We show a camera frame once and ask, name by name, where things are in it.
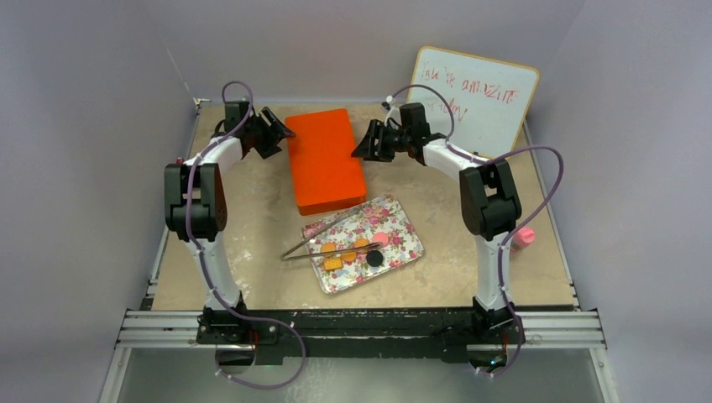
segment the floral tray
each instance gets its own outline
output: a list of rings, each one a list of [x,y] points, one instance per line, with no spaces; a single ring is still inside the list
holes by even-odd
[[[420,239],[403,212],[403,207],[392,195],[382,196],[352,208],[359,211],[305,245],[308,253],[318,253],[321,246],[327,242],[335,243],[337,250],[352,248],[353,242],[358,238],[371,241],[374,234],[386,233],[388,245],[380,249],[384,255],[384,263],[380,267],[371,267],[366,263],[366,255],[358,254],[354,262],[344,261],[341,269],[326,271],[324,258],[311,259],[322,290],[327,294],[346,290],[399,268],[420,258],[424,252]],[[301,230],[301,236],[304,239],[309,238],[333,222],[338,214],[340,213],[305,226]]]

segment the orange lid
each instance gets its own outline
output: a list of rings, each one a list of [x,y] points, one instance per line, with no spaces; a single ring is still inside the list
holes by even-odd
[[[285,124],[296,206],[302,216],[366,202],[366,182],[346,109],[290,116]]]

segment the pink bottle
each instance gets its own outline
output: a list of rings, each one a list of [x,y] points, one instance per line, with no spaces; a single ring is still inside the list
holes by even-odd
[[[537,235],[534,233],[533,229],[529,227],[524,227],[520,229],[514,234],[514,237],[512,238],[511,250],[513,252],[516,252],[526,248],[527,246],[534,243],[534,239],[536,237]]]

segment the orange cookie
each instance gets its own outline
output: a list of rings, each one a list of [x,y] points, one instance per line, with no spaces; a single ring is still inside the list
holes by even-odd
[[[326,253],[326,252],[333,252],[336,250],[336,244],[333,242],[327,242],[322,245],[321,252]]]
[[[353,262],[356,260],[356,252],[347,252],[341,255],[341,260],[344,262]]]
[[[366,246],[366,245],[368,245],[368,244],[369,244],[369,240],[368,240],[368,239],[366,239],[366,238],[359,238],[359,239],[356,239],[356,242],[353,243],[353,247],[354,247],[354,248],[362,248],[363,246]],[[360,253],[360,254],[365,254],[366,252],[368,252],[366,249],[364,249],[364,250],[359,250],[359,253]]]

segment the gray wall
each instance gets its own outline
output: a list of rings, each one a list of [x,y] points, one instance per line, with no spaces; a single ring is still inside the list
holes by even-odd
[[[0,5],[0,400],[96,401],[192,101],[144,5]]]
[[[709,0],[588,1],[530,113],[564,156],[553,208],[623,401],[712,395],[710,38]]]
[[[584,0],[145,0],[195,97],[238,77],[260,101],[373,101],[425,44],[544,70]]]

